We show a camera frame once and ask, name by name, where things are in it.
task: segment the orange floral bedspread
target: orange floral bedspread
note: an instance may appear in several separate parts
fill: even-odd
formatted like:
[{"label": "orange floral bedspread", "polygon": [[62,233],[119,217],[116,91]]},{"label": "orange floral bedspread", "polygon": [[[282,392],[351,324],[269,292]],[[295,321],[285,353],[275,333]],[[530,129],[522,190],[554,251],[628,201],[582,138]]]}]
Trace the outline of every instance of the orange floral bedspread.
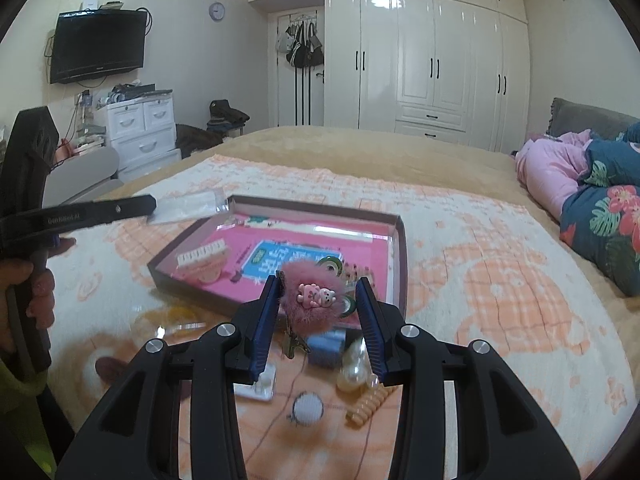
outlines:
[{"label": "orange floral bedspread", "polygon": [[[219,155],[145,192],[162,197],[217,186],[228,194],[399,214],[407,234],[409,322],[444,341],[489,341],[539,402],[584,478],[625,427],[636,401],[616,330],[571,256],[523,207],[441,188]],[[85,230],[76,233],[76,248],[50,261],[58,281],[50,382],[76,428],[107,387],[95,372],[99,357],[130,359],[162,324],[211,327],[222,321],[158,294],[146,270],[187,225],[149,227],[131,220]],[[313,368],[301,356],[283,359],[276,344],[270,361],[277,367],[273,401],[236,400],[249,478],[385,479],[400,392],[356,430],[344,420],[356,399],[336,391],[333,372]],[[314,392],[324,403],[321,421],[310,428],[287,418],[301,392]],[[185,401],[184,480],[190,478],[188,413]],[[454,429],[452,420],[447,429]],[[455,431],[448,431],[447,479],[456,475],[455,449]]]}]

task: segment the drawer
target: drawer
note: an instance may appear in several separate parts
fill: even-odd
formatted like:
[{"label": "drawer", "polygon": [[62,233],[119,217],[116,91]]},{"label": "drawer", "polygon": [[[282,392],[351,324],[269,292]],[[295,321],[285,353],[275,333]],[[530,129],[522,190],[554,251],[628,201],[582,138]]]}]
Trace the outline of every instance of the drawer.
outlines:
[{"label": "drawer", "polygon": [[145,110],[145,128],[150,130],[163,124],[174,122],[174,100],[171,98],[156,99],[143,103]]},{"label": "drawer", "polygon": [[172,150],[153,158],[145,159],[144,162],[140,164],[129,166],[125,170],[119,171],[118,178],[123,182],[131,182],[154,171],[162,170],[162,168],[170,166],[174,162],[180,162],[181,160],[180,149]]},{"label": "drawer", "polygon": [[466,114],[460,114],[450,110],[437,110],[436,108],[398,103],[396,119],[398,121],[430,124],[432,126],[466,132]]},{"label": "drawer", "polygon": [[396,134],[425,137],[427,139],[444,140],[453,144],[466,144],[465,136],[455,130],[440,130],[438,128],[425,128],[420,124],[401,123],[396,121]]},{"label": "drawer", "polygon": [[141,132],[145,129],[145,116],[142,104],[123,105],[107,111],[108,135],[113,139],[127,136],[133,132]]},{"label": "drawer", "polygon": [[141,158],[149,158],[166,153],[175,148],[175,125],[150,132],[137,132],[126,137],[113,140],[111,146],[120,155],[119,168],[135,165]]}]

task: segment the pink fluffy keychain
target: pink fluffy keychain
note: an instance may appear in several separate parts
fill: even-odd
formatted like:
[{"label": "pink fluffy keychain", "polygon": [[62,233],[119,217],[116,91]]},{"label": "pink fluffy keychain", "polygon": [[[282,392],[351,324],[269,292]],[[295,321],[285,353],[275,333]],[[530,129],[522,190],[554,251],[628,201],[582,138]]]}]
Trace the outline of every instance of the pink fluffy keychain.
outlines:
[{"label": "pink fluffy keychain", "polygon": [[280,306],[290,329],[302,337],[331,330],[344,311],[344,281],[309,260],[284,264],[282,273],[285,291]]}]

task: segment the cabinet handle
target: cabinet handle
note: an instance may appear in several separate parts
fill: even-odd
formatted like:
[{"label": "cabinet handle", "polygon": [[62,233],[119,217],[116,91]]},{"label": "cabinet handle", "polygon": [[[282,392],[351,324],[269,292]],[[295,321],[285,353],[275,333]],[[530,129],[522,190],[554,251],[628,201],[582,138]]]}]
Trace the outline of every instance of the cabinet handle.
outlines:
[{"label": "cabinet handle", "polygon": [[150,142],[149,144],[140,144],[138,146],[138,149],[142,153],[149,153],[149,152],[152,152],[154,150],[154,148],[156,147],[157,144],[158,144],[158,141],[154,140],[153,142]]}]

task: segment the tray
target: tray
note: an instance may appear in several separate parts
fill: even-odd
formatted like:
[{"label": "tray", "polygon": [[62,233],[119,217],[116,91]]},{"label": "tray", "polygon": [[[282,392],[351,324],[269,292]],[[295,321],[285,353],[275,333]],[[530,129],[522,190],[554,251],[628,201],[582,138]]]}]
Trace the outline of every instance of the tray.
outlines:
[{"label": "tray", "polygon": [[[344,273],[369,276],[378,299],[405,315],[406,237],[399,216],[241,195],[229,197],[228,204],[228,213],[198,220],[149,262],[160,291],[231,317],[240,304],[260,296],[264,280],[282,262],[332,255],[349,264]],[[228,247],[228,259],[214,283],[180,275],[178,255],[220,238]],[[357,314],[344,318],[340,326],[359,328]]]}]

